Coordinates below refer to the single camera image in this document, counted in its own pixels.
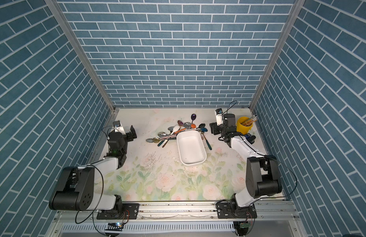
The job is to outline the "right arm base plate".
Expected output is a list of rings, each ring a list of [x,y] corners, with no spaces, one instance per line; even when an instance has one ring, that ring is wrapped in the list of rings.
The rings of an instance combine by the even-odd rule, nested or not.
[[[235,203],[217,202],[215,204],[219,219],[254,219],[257,218],[255,206],[239,207]]]

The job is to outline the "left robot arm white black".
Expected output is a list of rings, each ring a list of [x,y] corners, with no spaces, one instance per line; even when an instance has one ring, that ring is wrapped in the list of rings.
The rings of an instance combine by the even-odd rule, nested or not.
[[[137,138],[133,126],[127,133],[121,129],[114,126],[107,135],[109,151],[102,160],[62,169],[49,200],[51,210],[123,211],[121,196],[104,194],[104,176],[124,165],[128,143]]]

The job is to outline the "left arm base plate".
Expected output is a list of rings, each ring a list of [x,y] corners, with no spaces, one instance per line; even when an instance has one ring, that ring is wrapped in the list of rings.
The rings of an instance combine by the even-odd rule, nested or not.
[[[98,215],[98,220],[135,220],[139,212],[139,203],[123,203],[120,206],[115,206],[111,210],[101,210]]]

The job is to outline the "white plastic storage box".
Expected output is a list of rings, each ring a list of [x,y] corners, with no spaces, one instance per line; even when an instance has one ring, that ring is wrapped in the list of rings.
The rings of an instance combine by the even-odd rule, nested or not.
[[[177,135],[180,160],[185,166],[197,166],[204,163],[207,153],[200,132],[190,130]]]

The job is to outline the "steel spoon pink handle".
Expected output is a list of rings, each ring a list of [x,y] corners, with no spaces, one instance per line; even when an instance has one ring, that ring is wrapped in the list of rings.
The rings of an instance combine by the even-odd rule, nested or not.
[[[158,147],[162,146],[165,143],[165,141],[177,139],[177,135],[179,133],[180,132],[174,132],[174,133],[169,134],[167,136],[161,137],[160,142],[158,143]]]

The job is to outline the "gold spoon green handle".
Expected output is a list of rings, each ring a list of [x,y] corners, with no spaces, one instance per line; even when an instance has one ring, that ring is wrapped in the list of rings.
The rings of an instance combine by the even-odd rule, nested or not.
[[[208,140],[207,140],[207,138],[205,137],[205,132],[204,132],[204,131],[201,131],[201,134],[202,134],[202,137],[203,137],[204,141],[206,142],[206,144],[207,144],[207,146],[208,146],[209,150],[212,150],[212,147],[211,147],[211,145],[210,145],[209,141],[208,141]]]

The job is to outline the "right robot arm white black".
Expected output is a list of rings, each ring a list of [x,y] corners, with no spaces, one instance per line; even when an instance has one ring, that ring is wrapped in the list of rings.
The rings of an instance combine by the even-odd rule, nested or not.
[[[246,187],[231,198],[233,207],[249,207],[258,200],[280,193],[282,184],[276,158],[260,152],[237,131],[234,114],[215,114],[216,122],[210,124],[211,133],[219,134],[219,140],[227,143],[246,161]]]

